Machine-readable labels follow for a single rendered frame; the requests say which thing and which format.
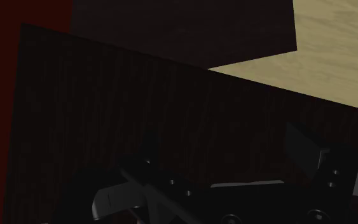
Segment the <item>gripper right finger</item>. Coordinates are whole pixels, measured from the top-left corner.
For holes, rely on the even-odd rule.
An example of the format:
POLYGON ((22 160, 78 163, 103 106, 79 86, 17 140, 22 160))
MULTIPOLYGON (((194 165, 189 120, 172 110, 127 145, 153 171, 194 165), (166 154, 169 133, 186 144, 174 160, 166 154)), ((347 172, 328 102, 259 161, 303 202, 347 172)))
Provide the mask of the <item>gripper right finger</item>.
POLYGON ((310 179, 296 224, 358 224, 358 150, 288 122, 285 151, 310 179))

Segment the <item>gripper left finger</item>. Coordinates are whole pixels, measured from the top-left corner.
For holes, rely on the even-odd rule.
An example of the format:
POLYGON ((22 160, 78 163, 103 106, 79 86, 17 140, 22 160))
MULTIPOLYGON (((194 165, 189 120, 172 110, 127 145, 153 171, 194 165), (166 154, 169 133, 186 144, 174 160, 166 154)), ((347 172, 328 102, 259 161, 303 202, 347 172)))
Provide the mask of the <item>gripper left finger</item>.
POLYGON ((184 179, 141 158, 121 160, 114 176, 119 182, 101 188, 93 198, 95 221, 130 210, 143 224, 169 224, 175 217, 204 224, 200 192, 184 179))

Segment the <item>dark wooden table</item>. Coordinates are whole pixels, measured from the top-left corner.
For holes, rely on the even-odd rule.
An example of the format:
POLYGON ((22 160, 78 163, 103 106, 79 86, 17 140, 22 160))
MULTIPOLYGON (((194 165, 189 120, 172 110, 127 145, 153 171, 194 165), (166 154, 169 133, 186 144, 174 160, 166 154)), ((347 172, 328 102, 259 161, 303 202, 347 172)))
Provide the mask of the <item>dark wooden table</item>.
POLYGON ((296 224, 288 122, 358 150, 358 108, 24 24, 3 224, 134 224, 92 218, 126 158, 192 184, 204 224, 296 224))

